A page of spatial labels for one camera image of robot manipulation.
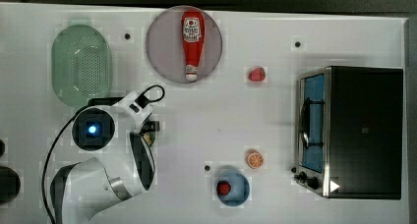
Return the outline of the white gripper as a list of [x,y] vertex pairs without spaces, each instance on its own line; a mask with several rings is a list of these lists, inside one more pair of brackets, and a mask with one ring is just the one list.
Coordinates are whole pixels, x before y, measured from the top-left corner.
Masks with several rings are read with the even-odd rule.
[[116,114],[116,125],[119,130],[127,132],[140,132],[141,134],[157,133],[160,131],[158,121],[148,120],[153,111],[153,106],[139,104],[141,94],[131,91],[120,101],[113,104],[113,112]]

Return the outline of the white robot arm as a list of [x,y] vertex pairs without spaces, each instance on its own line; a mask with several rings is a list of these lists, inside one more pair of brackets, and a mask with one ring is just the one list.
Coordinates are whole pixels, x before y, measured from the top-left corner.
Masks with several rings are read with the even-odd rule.
[[132,91],[93,100],[72,123],[72,142],[90,159],[59,169],[50,185],[56,224],[88,224],[100,211],[149,190],[156,172],[144,139],[152,101]]

